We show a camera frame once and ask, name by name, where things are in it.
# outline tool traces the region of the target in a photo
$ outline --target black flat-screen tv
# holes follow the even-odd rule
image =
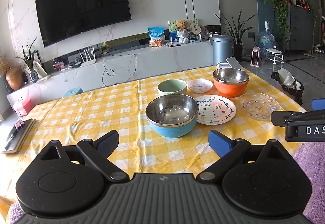
[[[128,0],[37,0],[44,46],[102,26],[131,20]]]

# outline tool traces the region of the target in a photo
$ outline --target snack bag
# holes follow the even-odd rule
[[[165,28],[163,27],[149,27],[149,36],[150,36],[150,41],[149,45],[150,46],[163,46],[163,35],[165,32]]]

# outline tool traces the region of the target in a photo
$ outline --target marble tv stand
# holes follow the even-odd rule
[[[104,60],[105,67],[114,70],[114,76],[104,73]],[[211,65],[212,46],[207,40],[175,47],[165,45],[160,48],[145,47],[124,50],[120,53],[115,51],[112,55],[97,59],[95,64],[63,73],[56,72],[51,74],[46,81],[35,84],[28,83],[7,95],[7,98],[11,106],[20,98],[26,97],[30,97],[33,104],[37,105],[59,99],[71,88],[80,87],[85,92],[124,83],[133,75],[134,71],[135,74],[130,81]]]

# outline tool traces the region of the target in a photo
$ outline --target blue bowl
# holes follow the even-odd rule
[[[183,94],[158,97],[146,108],[146,117],[151,128],[168,138],[179,138],[190,132],[198,116],[198,102]]]

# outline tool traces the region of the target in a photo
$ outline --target gray cabinet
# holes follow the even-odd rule
[[[314,45],[314,15],[299,6],[289,4],[287,24],[291,35],[286,33],[290,40],[286,50],[311,50]]]

